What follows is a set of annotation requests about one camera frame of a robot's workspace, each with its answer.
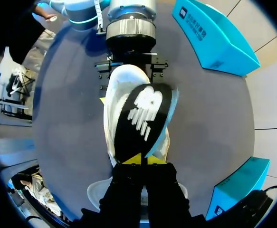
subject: metal bracket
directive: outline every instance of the metal bracket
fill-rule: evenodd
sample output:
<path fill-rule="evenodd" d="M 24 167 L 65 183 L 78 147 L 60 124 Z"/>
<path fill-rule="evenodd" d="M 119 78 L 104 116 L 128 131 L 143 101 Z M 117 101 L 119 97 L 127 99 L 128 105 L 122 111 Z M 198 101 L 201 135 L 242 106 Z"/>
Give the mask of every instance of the metal bracket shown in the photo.
<path fill-rule="evenodd" d="M 105 97 L 106 89 L 109 84 L 110 76 L 111 76 L 111 62 L 110 61 L 104 61 L 104 62 L 98 62 L 95 63 L 95 67 L 97 68 L 99 74 L 99 97 Z"/>

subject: black clamp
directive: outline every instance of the black clamp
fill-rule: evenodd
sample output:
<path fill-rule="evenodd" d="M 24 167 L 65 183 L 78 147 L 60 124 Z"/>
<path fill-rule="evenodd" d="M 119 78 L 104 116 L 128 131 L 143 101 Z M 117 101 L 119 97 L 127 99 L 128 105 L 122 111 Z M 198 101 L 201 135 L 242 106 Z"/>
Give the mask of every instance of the black clamp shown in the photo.
<path fill-rule="evenodd" d="M 163 70 L 168 67 L 168 61 L 156 53 L 131 54 L 122 57 L 111 55 L 109 60 L 95 63 L 99 73 L 99 97 L 105 97 L 112 67 L 123 64 L 151 64 L 151 76 L 148 76 L 151 83 L 163 83 Z"/>
<path fill-rule="evenodd" d="M 95 67 L 98 70 L 98 79 L 99 79 L 99 97 L 105 97 L 106 89 L 109 84 L 111 76 L 111 61 L 103 61 L 95 63 Z"/>
<path fill-rule="evenodd" d="M 163 83 L 163 70 L 168 67 L 168 61 L 158 55 L 152 55 L 151 58 L 151 82 Z"/>

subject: person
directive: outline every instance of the person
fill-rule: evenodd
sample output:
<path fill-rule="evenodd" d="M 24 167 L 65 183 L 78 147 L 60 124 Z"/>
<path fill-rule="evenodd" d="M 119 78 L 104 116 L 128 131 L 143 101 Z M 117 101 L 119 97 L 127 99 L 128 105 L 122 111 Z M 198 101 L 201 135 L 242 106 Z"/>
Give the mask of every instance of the person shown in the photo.
<path fill-rule="evenodd" d="M 43 185 L 42 177 L 38 175 L 31 175 L 29 179 L 23 178 L 20 180 L 20 183 L 25 186 L 24 188 L 28 190 L 39 203 L 49 208 L 58 217 L 61 216 L 61 209 L 54 201 L 48 188 Z"/>
<path fill-rule="evenodd" d="M 35 20 L 32 13 L 50 22 L 56 14 L 47 13 L 42 7 L 34 4 L 24 12 L 10 27 L 6 46 L 14 62 L 38 73 L 55 33 L 45 29 Z"/>

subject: white logo on sole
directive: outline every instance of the white logo on sole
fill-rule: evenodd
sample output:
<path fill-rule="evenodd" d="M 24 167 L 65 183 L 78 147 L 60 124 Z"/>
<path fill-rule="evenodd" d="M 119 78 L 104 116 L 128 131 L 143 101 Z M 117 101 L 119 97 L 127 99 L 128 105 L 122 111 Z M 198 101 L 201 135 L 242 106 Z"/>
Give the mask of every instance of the white logo on sole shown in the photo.
<path fill-rule="evenodd" d="M 151 131 L 146 121 L 154 121 L 162 104 L 162 93 L 154 92 L 153 87 L 147 86 L 139 93 L 134 104 L 137 108 L 131 109 L 128 120 L 132 120 L 132 125 L 136 124 L 136 130 L 140 130 L 140 135 L 147 141 Z"/>

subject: cable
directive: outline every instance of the cable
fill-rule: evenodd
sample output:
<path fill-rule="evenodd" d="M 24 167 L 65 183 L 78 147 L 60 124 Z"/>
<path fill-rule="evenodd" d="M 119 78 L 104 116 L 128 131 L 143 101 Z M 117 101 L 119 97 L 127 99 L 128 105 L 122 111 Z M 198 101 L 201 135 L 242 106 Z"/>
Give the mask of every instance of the cable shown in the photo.
<path fill-rule="evenodd" d="M 272 189 L 277 189 L 277 185 L 271 186 L 271 187 L 269 187 L 268 189 L 265 189 L 265 190 L 263 190 L 263 191 L 264 191 L 264 192 L 268 192 L 269 190 L 272 190 Z"/>
<path fill-rule="evenodd" d="M 277 127 L 276 128 L 257 128 L 255 129 L 256 131 L 257 130 L 277 130 Z"/>

